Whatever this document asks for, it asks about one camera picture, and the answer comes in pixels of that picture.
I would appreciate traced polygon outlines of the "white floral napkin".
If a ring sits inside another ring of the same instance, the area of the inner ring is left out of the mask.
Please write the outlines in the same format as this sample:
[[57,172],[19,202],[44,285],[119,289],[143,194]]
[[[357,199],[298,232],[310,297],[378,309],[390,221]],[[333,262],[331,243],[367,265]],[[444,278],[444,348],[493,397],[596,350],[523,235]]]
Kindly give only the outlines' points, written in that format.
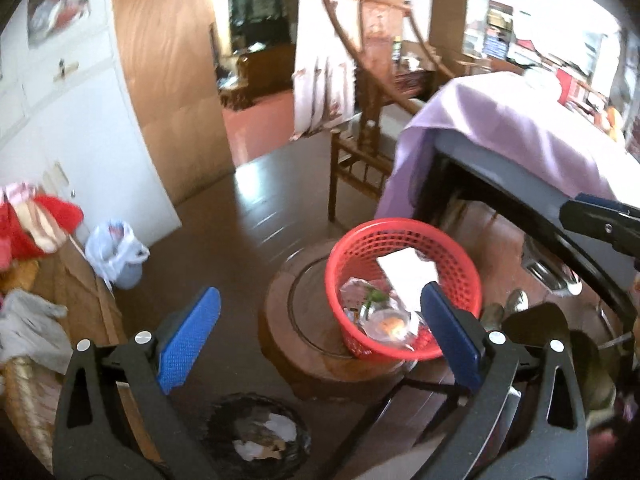
[[405,309],[420,313],[422,290],[439,282],[436,263],[412,247],[390,252],[376,262]]

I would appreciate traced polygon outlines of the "black bagged trash bin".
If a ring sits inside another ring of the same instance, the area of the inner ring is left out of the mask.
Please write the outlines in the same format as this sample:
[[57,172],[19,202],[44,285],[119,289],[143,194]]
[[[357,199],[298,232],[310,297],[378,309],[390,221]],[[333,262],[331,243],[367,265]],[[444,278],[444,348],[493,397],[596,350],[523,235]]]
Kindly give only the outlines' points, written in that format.
[[256,393],[216,400],[201,444],[221,479],[289,479],[311,454],[310,431],[299,414]]

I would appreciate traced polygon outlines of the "small yellow pastry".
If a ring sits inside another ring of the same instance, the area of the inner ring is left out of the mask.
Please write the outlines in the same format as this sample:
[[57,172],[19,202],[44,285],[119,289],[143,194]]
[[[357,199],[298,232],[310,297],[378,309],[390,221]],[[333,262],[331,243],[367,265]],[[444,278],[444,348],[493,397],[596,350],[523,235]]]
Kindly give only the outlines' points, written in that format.
[[397,301],[367,302],[359,312],[360,330],[370,339],[394,348],[414,349],[423,318]]

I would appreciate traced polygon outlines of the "orange fruit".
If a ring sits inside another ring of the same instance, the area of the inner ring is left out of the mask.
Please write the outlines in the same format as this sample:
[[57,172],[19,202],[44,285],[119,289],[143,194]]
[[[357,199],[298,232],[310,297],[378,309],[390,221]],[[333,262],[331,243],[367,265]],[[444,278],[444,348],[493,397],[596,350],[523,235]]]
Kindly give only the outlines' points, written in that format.
[[602,128],[609,136],[617,136],[622,130],[622,115],[614,106],[609,106],[602,115]]

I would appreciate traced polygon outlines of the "bin with white bag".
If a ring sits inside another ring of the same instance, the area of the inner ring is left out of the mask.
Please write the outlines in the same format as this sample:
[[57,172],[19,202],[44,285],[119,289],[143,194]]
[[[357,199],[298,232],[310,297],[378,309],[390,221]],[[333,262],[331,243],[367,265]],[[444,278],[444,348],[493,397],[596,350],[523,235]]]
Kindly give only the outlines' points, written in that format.
[[88,263],[109,290],[114,286],[134,288],[142,278],[142,266],[149,255],[149,248],[125,221],[109,221],[96,226],[85,246]]

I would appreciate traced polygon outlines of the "red plastic mesh basket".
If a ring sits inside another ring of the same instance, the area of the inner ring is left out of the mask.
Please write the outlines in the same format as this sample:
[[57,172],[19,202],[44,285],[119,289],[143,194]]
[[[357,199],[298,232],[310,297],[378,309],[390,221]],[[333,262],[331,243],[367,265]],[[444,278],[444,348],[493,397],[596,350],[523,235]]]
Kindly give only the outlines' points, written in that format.
[[453,306],[480,315],[482,285],[465,250],[429,224],[385,218],[357,226],[331,249],[326,298],[348,351],[374,362],[442,355],[420,295],[436,284]]

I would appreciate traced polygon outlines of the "purple tablecloth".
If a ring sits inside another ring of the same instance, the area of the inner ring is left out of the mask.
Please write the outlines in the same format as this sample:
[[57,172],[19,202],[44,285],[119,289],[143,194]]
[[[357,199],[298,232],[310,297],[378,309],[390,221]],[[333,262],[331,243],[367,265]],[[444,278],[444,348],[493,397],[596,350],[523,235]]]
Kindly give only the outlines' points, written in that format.
[[439,131],[461,134],[567,196],[638,206],[639,164],[631,154],[529,78],[498,72],[450,80],[408,122],[378,217],[412,217]]

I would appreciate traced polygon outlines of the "pile of clothes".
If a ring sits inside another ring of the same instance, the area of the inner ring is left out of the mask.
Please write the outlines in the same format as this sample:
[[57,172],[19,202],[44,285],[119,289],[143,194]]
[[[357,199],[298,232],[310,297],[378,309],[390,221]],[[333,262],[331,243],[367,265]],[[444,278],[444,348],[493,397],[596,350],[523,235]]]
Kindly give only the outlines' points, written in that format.
[[1,382],[18,436],[52,470],[58,380],[72,349],[60,325],[67,309],[32,290],[40,263],[56,255],[84,221],[82,210],[18,181],[1,188]]

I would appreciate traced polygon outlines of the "wooden chair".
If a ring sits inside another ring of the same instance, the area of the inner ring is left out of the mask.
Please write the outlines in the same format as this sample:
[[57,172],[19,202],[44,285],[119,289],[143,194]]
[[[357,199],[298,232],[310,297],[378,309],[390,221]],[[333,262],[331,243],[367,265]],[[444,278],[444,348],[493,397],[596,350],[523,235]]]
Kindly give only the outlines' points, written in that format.
[[407,21],[416,35],[419,49],[435,67],[435,72],[451,79],[454,74],[424,41],[412,6],[393,0],[349,0],[357,3],[359,42],[355,44],[337,15],[341,0],[321,0],[336,36],[356,65],[356,101],[360,108],[357,132],[348,136],[331,134],[328,219],[336,214],[337,183],[345,182],[372,200],[382,197],[392,174],[393,159],[381,148],[383,107],[397,105],[409,115],[420,106],[413,102],[413,91],[398,86],[394,69],[394,27]]

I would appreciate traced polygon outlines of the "pink floral curtain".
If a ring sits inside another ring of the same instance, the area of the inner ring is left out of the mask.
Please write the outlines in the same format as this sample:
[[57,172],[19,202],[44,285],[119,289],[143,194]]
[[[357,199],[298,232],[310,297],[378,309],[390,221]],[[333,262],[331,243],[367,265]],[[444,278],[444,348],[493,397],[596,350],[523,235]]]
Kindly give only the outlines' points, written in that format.
[[331,129],[354,114],[355,66],[323,0],[298,0],[293,138]]

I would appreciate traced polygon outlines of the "black table frame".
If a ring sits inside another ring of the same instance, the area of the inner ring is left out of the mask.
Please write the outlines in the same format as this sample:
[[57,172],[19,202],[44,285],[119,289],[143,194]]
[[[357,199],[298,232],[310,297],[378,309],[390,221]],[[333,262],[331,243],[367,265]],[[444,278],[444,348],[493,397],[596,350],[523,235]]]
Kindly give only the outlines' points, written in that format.
[[[442,132],[436,138],[433,166],[422,185],[418,209],[411,220],[434,226],[446,197],[454,192],[488,205],[533,237],[576,272],[624,324],[630,323],[631,298],[623,289],[623,275],[638,266],[639,258],[564,229],[559,218],[560,208],[576,196],[565,196],[514,162],[462,136]],[[486,332],[503,333],[501,330]],[[579,389],[575,349],[558,337],[523,344],[503,335],[518,350],[520,366],[513,387],[521,393],[518,414],[503,448],[518,451],[516,462],[523,467],[521,479],[637,477],[638,422],[631,422],[617,437],[614,448],[598,466],[588,464],[586,397]],[[459,386],[456,380],[452,390],[471,397],[469,390]],[[416,479],[414,474],[442,440],[391,457],[370,468],[367,477]]]

